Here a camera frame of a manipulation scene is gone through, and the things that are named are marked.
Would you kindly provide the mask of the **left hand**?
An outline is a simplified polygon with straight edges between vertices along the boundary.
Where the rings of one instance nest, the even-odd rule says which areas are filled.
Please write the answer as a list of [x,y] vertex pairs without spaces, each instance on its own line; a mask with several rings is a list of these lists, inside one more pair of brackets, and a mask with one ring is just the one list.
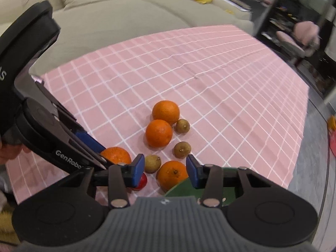
[[31,150],[23,144],[11,145],[1,142],[0,145],[0,164],[4,165],[9,160],[14,160],[21,152],[29,153]]

